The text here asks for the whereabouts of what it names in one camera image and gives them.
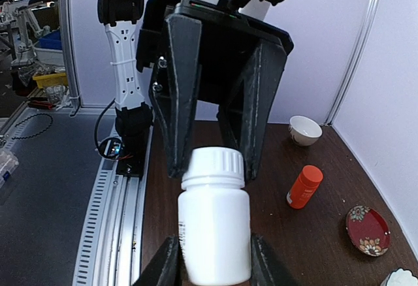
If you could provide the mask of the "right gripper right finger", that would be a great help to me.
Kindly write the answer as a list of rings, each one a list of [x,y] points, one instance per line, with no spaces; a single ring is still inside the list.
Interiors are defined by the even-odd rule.
[[[251,235],[250,285],[296,285],[296,280],[273,248],[258,234]]]

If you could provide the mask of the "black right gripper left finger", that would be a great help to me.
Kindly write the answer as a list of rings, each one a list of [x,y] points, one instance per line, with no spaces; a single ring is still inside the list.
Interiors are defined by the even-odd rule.
[[[169,236],[133,283],[134,286],[178,286],[182,284],[180,241]]]

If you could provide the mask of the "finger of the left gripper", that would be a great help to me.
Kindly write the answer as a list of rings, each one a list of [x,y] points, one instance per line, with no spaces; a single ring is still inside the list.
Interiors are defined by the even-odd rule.
[[[242,154],[246,180],[257,177],[266,125],[286,60],[282,45],[258,43],[219,105],[217,118],[223,143]]]
[[[166,17],[153,66],[149,94],[163,135],[170,178],[182,177],[191,158],[201,80],[201,31],[199,20],[187,16]]]

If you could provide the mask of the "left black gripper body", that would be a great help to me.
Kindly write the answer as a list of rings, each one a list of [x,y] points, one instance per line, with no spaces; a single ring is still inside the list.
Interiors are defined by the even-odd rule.
[[[221,5],[199,0],[148,0],[139,34],[138,70],[153,70],[163,21],[168,16],[187,16],[202,23],[199,101],[220,105],[258,43],[280,44],[287,56],[293,50],[288,32],[250,16],[229,12]]]

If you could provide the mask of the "small white bottle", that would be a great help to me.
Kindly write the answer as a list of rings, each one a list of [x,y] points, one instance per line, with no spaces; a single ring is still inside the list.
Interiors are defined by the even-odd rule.
[[[178,197],[182,257],[194,285],[237,285],[251,277],[249,195],[242,154],[193,150]]]

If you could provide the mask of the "orange pill bottle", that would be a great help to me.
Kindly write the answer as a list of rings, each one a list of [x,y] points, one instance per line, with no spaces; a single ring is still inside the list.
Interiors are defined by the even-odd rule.
[[[297,210],[305,207],[322,181],[323,173],[319,168],[314,165],[304,166],[287,193],[288,205]]]

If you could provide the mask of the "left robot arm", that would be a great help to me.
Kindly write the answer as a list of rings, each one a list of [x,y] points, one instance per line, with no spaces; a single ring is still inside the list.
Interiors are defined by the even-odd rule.
[[[264,21],[284,0],[98,0],[116,77],[117,138],[97,145],[122,176],[146,172],[158,123],[167,172],[179,178],[192,153],[199,101],[216,104],[224,145],[256,178],[266,124],[288,55],[288,32]]]

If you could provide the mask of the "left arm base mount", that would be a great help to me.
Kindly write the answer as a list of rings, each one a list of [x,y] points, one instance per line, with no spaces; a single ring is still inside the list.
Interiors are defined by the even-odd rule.
[[[116,174],[141,179],[144,175],[145,155],[144,150],[138,150],[137,152],[121,150]]]

